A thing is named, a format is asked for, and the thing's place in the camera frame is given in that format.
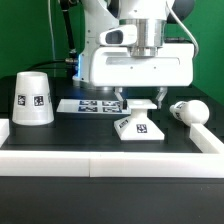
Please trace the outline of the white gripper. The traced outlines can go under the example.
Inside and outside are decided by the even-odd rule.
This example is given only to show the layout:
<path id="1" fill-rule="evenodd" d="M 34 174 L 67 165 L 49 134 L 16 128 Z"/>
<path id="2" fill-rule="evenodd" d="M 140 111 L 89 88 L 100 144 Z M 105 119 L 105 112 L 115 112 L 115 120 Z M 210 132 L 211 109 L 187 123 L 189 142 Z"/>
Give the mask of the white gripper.
<path id="1" fill-rule="evenodd" d="M 91 60 L 94 86 L 115 87 L 121 109 L 127 108 L 122 87 L 159 87 L 157 107 L 162 107 L 169 86 L 188 86 L 193 80 L 192 44 L 164 44 L 155 57 L 131 57 L 126 47 L 100 47 Z"/>

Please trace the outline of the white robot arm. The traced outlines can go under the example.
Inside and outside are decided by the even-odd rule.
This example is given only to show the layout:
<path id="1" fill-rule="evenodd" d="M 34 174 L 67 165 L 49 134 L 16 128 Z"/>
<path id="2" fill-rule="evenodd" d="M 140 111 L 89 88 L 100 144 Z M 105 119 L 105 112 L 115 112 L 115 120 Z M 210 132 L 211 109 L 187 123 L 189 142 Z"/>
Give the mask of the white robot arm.
<path id="1" fill-rule="evenodd" d="M 82 0 L 85 47 L 73 83 L 113 89 L 122 108 L 124 87 L 157 87 L 161 101 L 170 86 L 193 80 L 194 38 L 167 38 L 165 26 L 181 24 L 194 0 Z"/>

